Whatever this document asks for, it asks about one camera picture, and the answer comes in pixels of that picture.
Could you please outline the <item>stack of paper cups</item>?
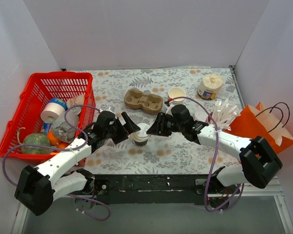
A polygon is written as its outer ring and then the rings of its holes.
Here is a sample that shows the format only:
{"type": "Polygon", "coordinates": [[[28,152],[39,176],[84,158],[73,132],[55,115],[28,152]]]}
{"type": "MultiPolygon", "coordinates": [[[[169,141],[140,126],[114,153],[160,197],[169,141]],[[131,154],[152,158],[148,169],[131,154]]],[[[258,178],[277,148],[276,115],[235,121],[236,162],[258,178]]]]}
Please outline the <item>stack of paper cups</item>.
{"type": "MultiPolygon", "coordinates": [[[[168,91],[168,98],[176,98],[176,97],[185,97],[186,93],[182,88],[173,87],[168,91]]],[[[172,100],[170,103],[172,104],[182,104],[184,102],[184,98],[177,98],[172,100]]]]}

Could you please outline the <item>white cup lid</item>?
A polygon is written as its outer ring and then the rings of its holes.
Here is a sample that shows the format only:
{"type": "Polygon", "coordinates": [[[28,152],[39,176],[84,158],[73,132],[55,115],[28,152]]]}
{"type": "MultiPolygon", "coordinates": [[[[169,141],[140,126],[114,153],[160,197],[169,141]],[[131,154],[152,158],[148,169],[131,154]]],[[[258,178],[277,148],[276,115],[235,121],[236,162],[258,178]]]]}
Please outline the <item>white cup lid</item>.
{"type": "Polygon", "coordinates": [[[136,140],[139,140],[139,141],[145,141],[145,140],[148,140],[150,135],[147,134],[147,131],[149,129],[149,125],[148,124],[145,124],[145,123],[140,123],[137,125],[140,130],[137,131],[137,132],[134,132],[132,134],[133,138],[136,139],[136,140]]]}

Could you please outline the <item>black paper coffee cup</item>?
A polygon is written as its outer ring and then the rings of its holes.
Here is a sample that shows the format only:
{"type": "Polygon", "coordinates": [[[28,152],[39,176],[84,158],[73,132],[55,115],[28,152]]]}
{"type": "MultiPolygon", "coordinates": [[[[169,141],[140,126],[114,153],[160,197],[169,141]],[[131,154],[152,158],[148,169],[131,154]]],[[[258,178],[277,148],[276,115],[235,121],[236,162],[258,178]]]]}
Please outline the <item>black paper coffee cup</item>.
{"type": "Polygon", "coordinates": [[[147,134],[142,134],[141,136],[136,134],[136,133],[133,133],[132,134],[132,138],[133,138],[133,141],[134,143],[137,145],[137,146],[145,146],[150,138],[150,135],[147,135],[147,134]]]}

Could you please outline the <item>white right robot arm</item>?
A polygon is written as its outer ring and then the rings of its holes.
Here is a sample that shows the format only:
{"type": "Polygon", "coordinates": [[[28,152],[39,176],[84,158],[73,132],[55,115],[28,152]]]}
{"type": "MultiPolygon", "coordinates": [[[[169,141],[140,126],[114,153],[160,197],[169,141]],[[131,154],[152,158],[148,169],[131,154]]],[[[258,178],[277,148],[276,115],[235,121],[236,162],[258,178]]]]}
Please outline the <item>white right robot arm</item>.
{"type": "Polygon", "coordinates": [[[264,189],[283,166],[265,138],[250,139],[216,131],[208,123],[194,120],[182,104],[174,106],[171,114],[160,112],[147,130],[149,135],[163,137],[175,132],[190,142],[216,148],[239,160],[238,166],[223,168],[211,176],[211,187],[217,194],[224,193],[231,185],[242,183],[264,189]]]}

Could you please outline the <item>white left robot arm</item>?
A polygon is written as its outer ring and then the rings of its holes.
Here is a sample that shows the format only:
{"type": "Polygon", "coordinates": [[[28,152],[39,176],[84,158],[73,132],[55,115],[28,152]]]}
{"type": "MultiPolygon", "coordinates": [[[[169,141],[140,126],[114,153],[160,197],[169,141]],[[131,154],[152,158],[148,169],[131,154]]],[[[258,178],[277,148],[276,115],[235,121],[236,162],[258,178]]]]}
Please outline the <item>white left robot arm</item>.
{"type": "Polygon", "coordinates": [[[118,144],[129,135],[140,131],[126,114],[122,112],[125,124],[110,111],[103,111],[96,122],[86,126],[83,133],[62,152],[37,167],[26,166],[20,175],[14,197],[33,214],[42,215],[54,200],[79,191],[89,195],[95,190],[94,175],[78,169],[70,175],[65,173],[79,161],[101,148],[111,139],[118,144]]]}

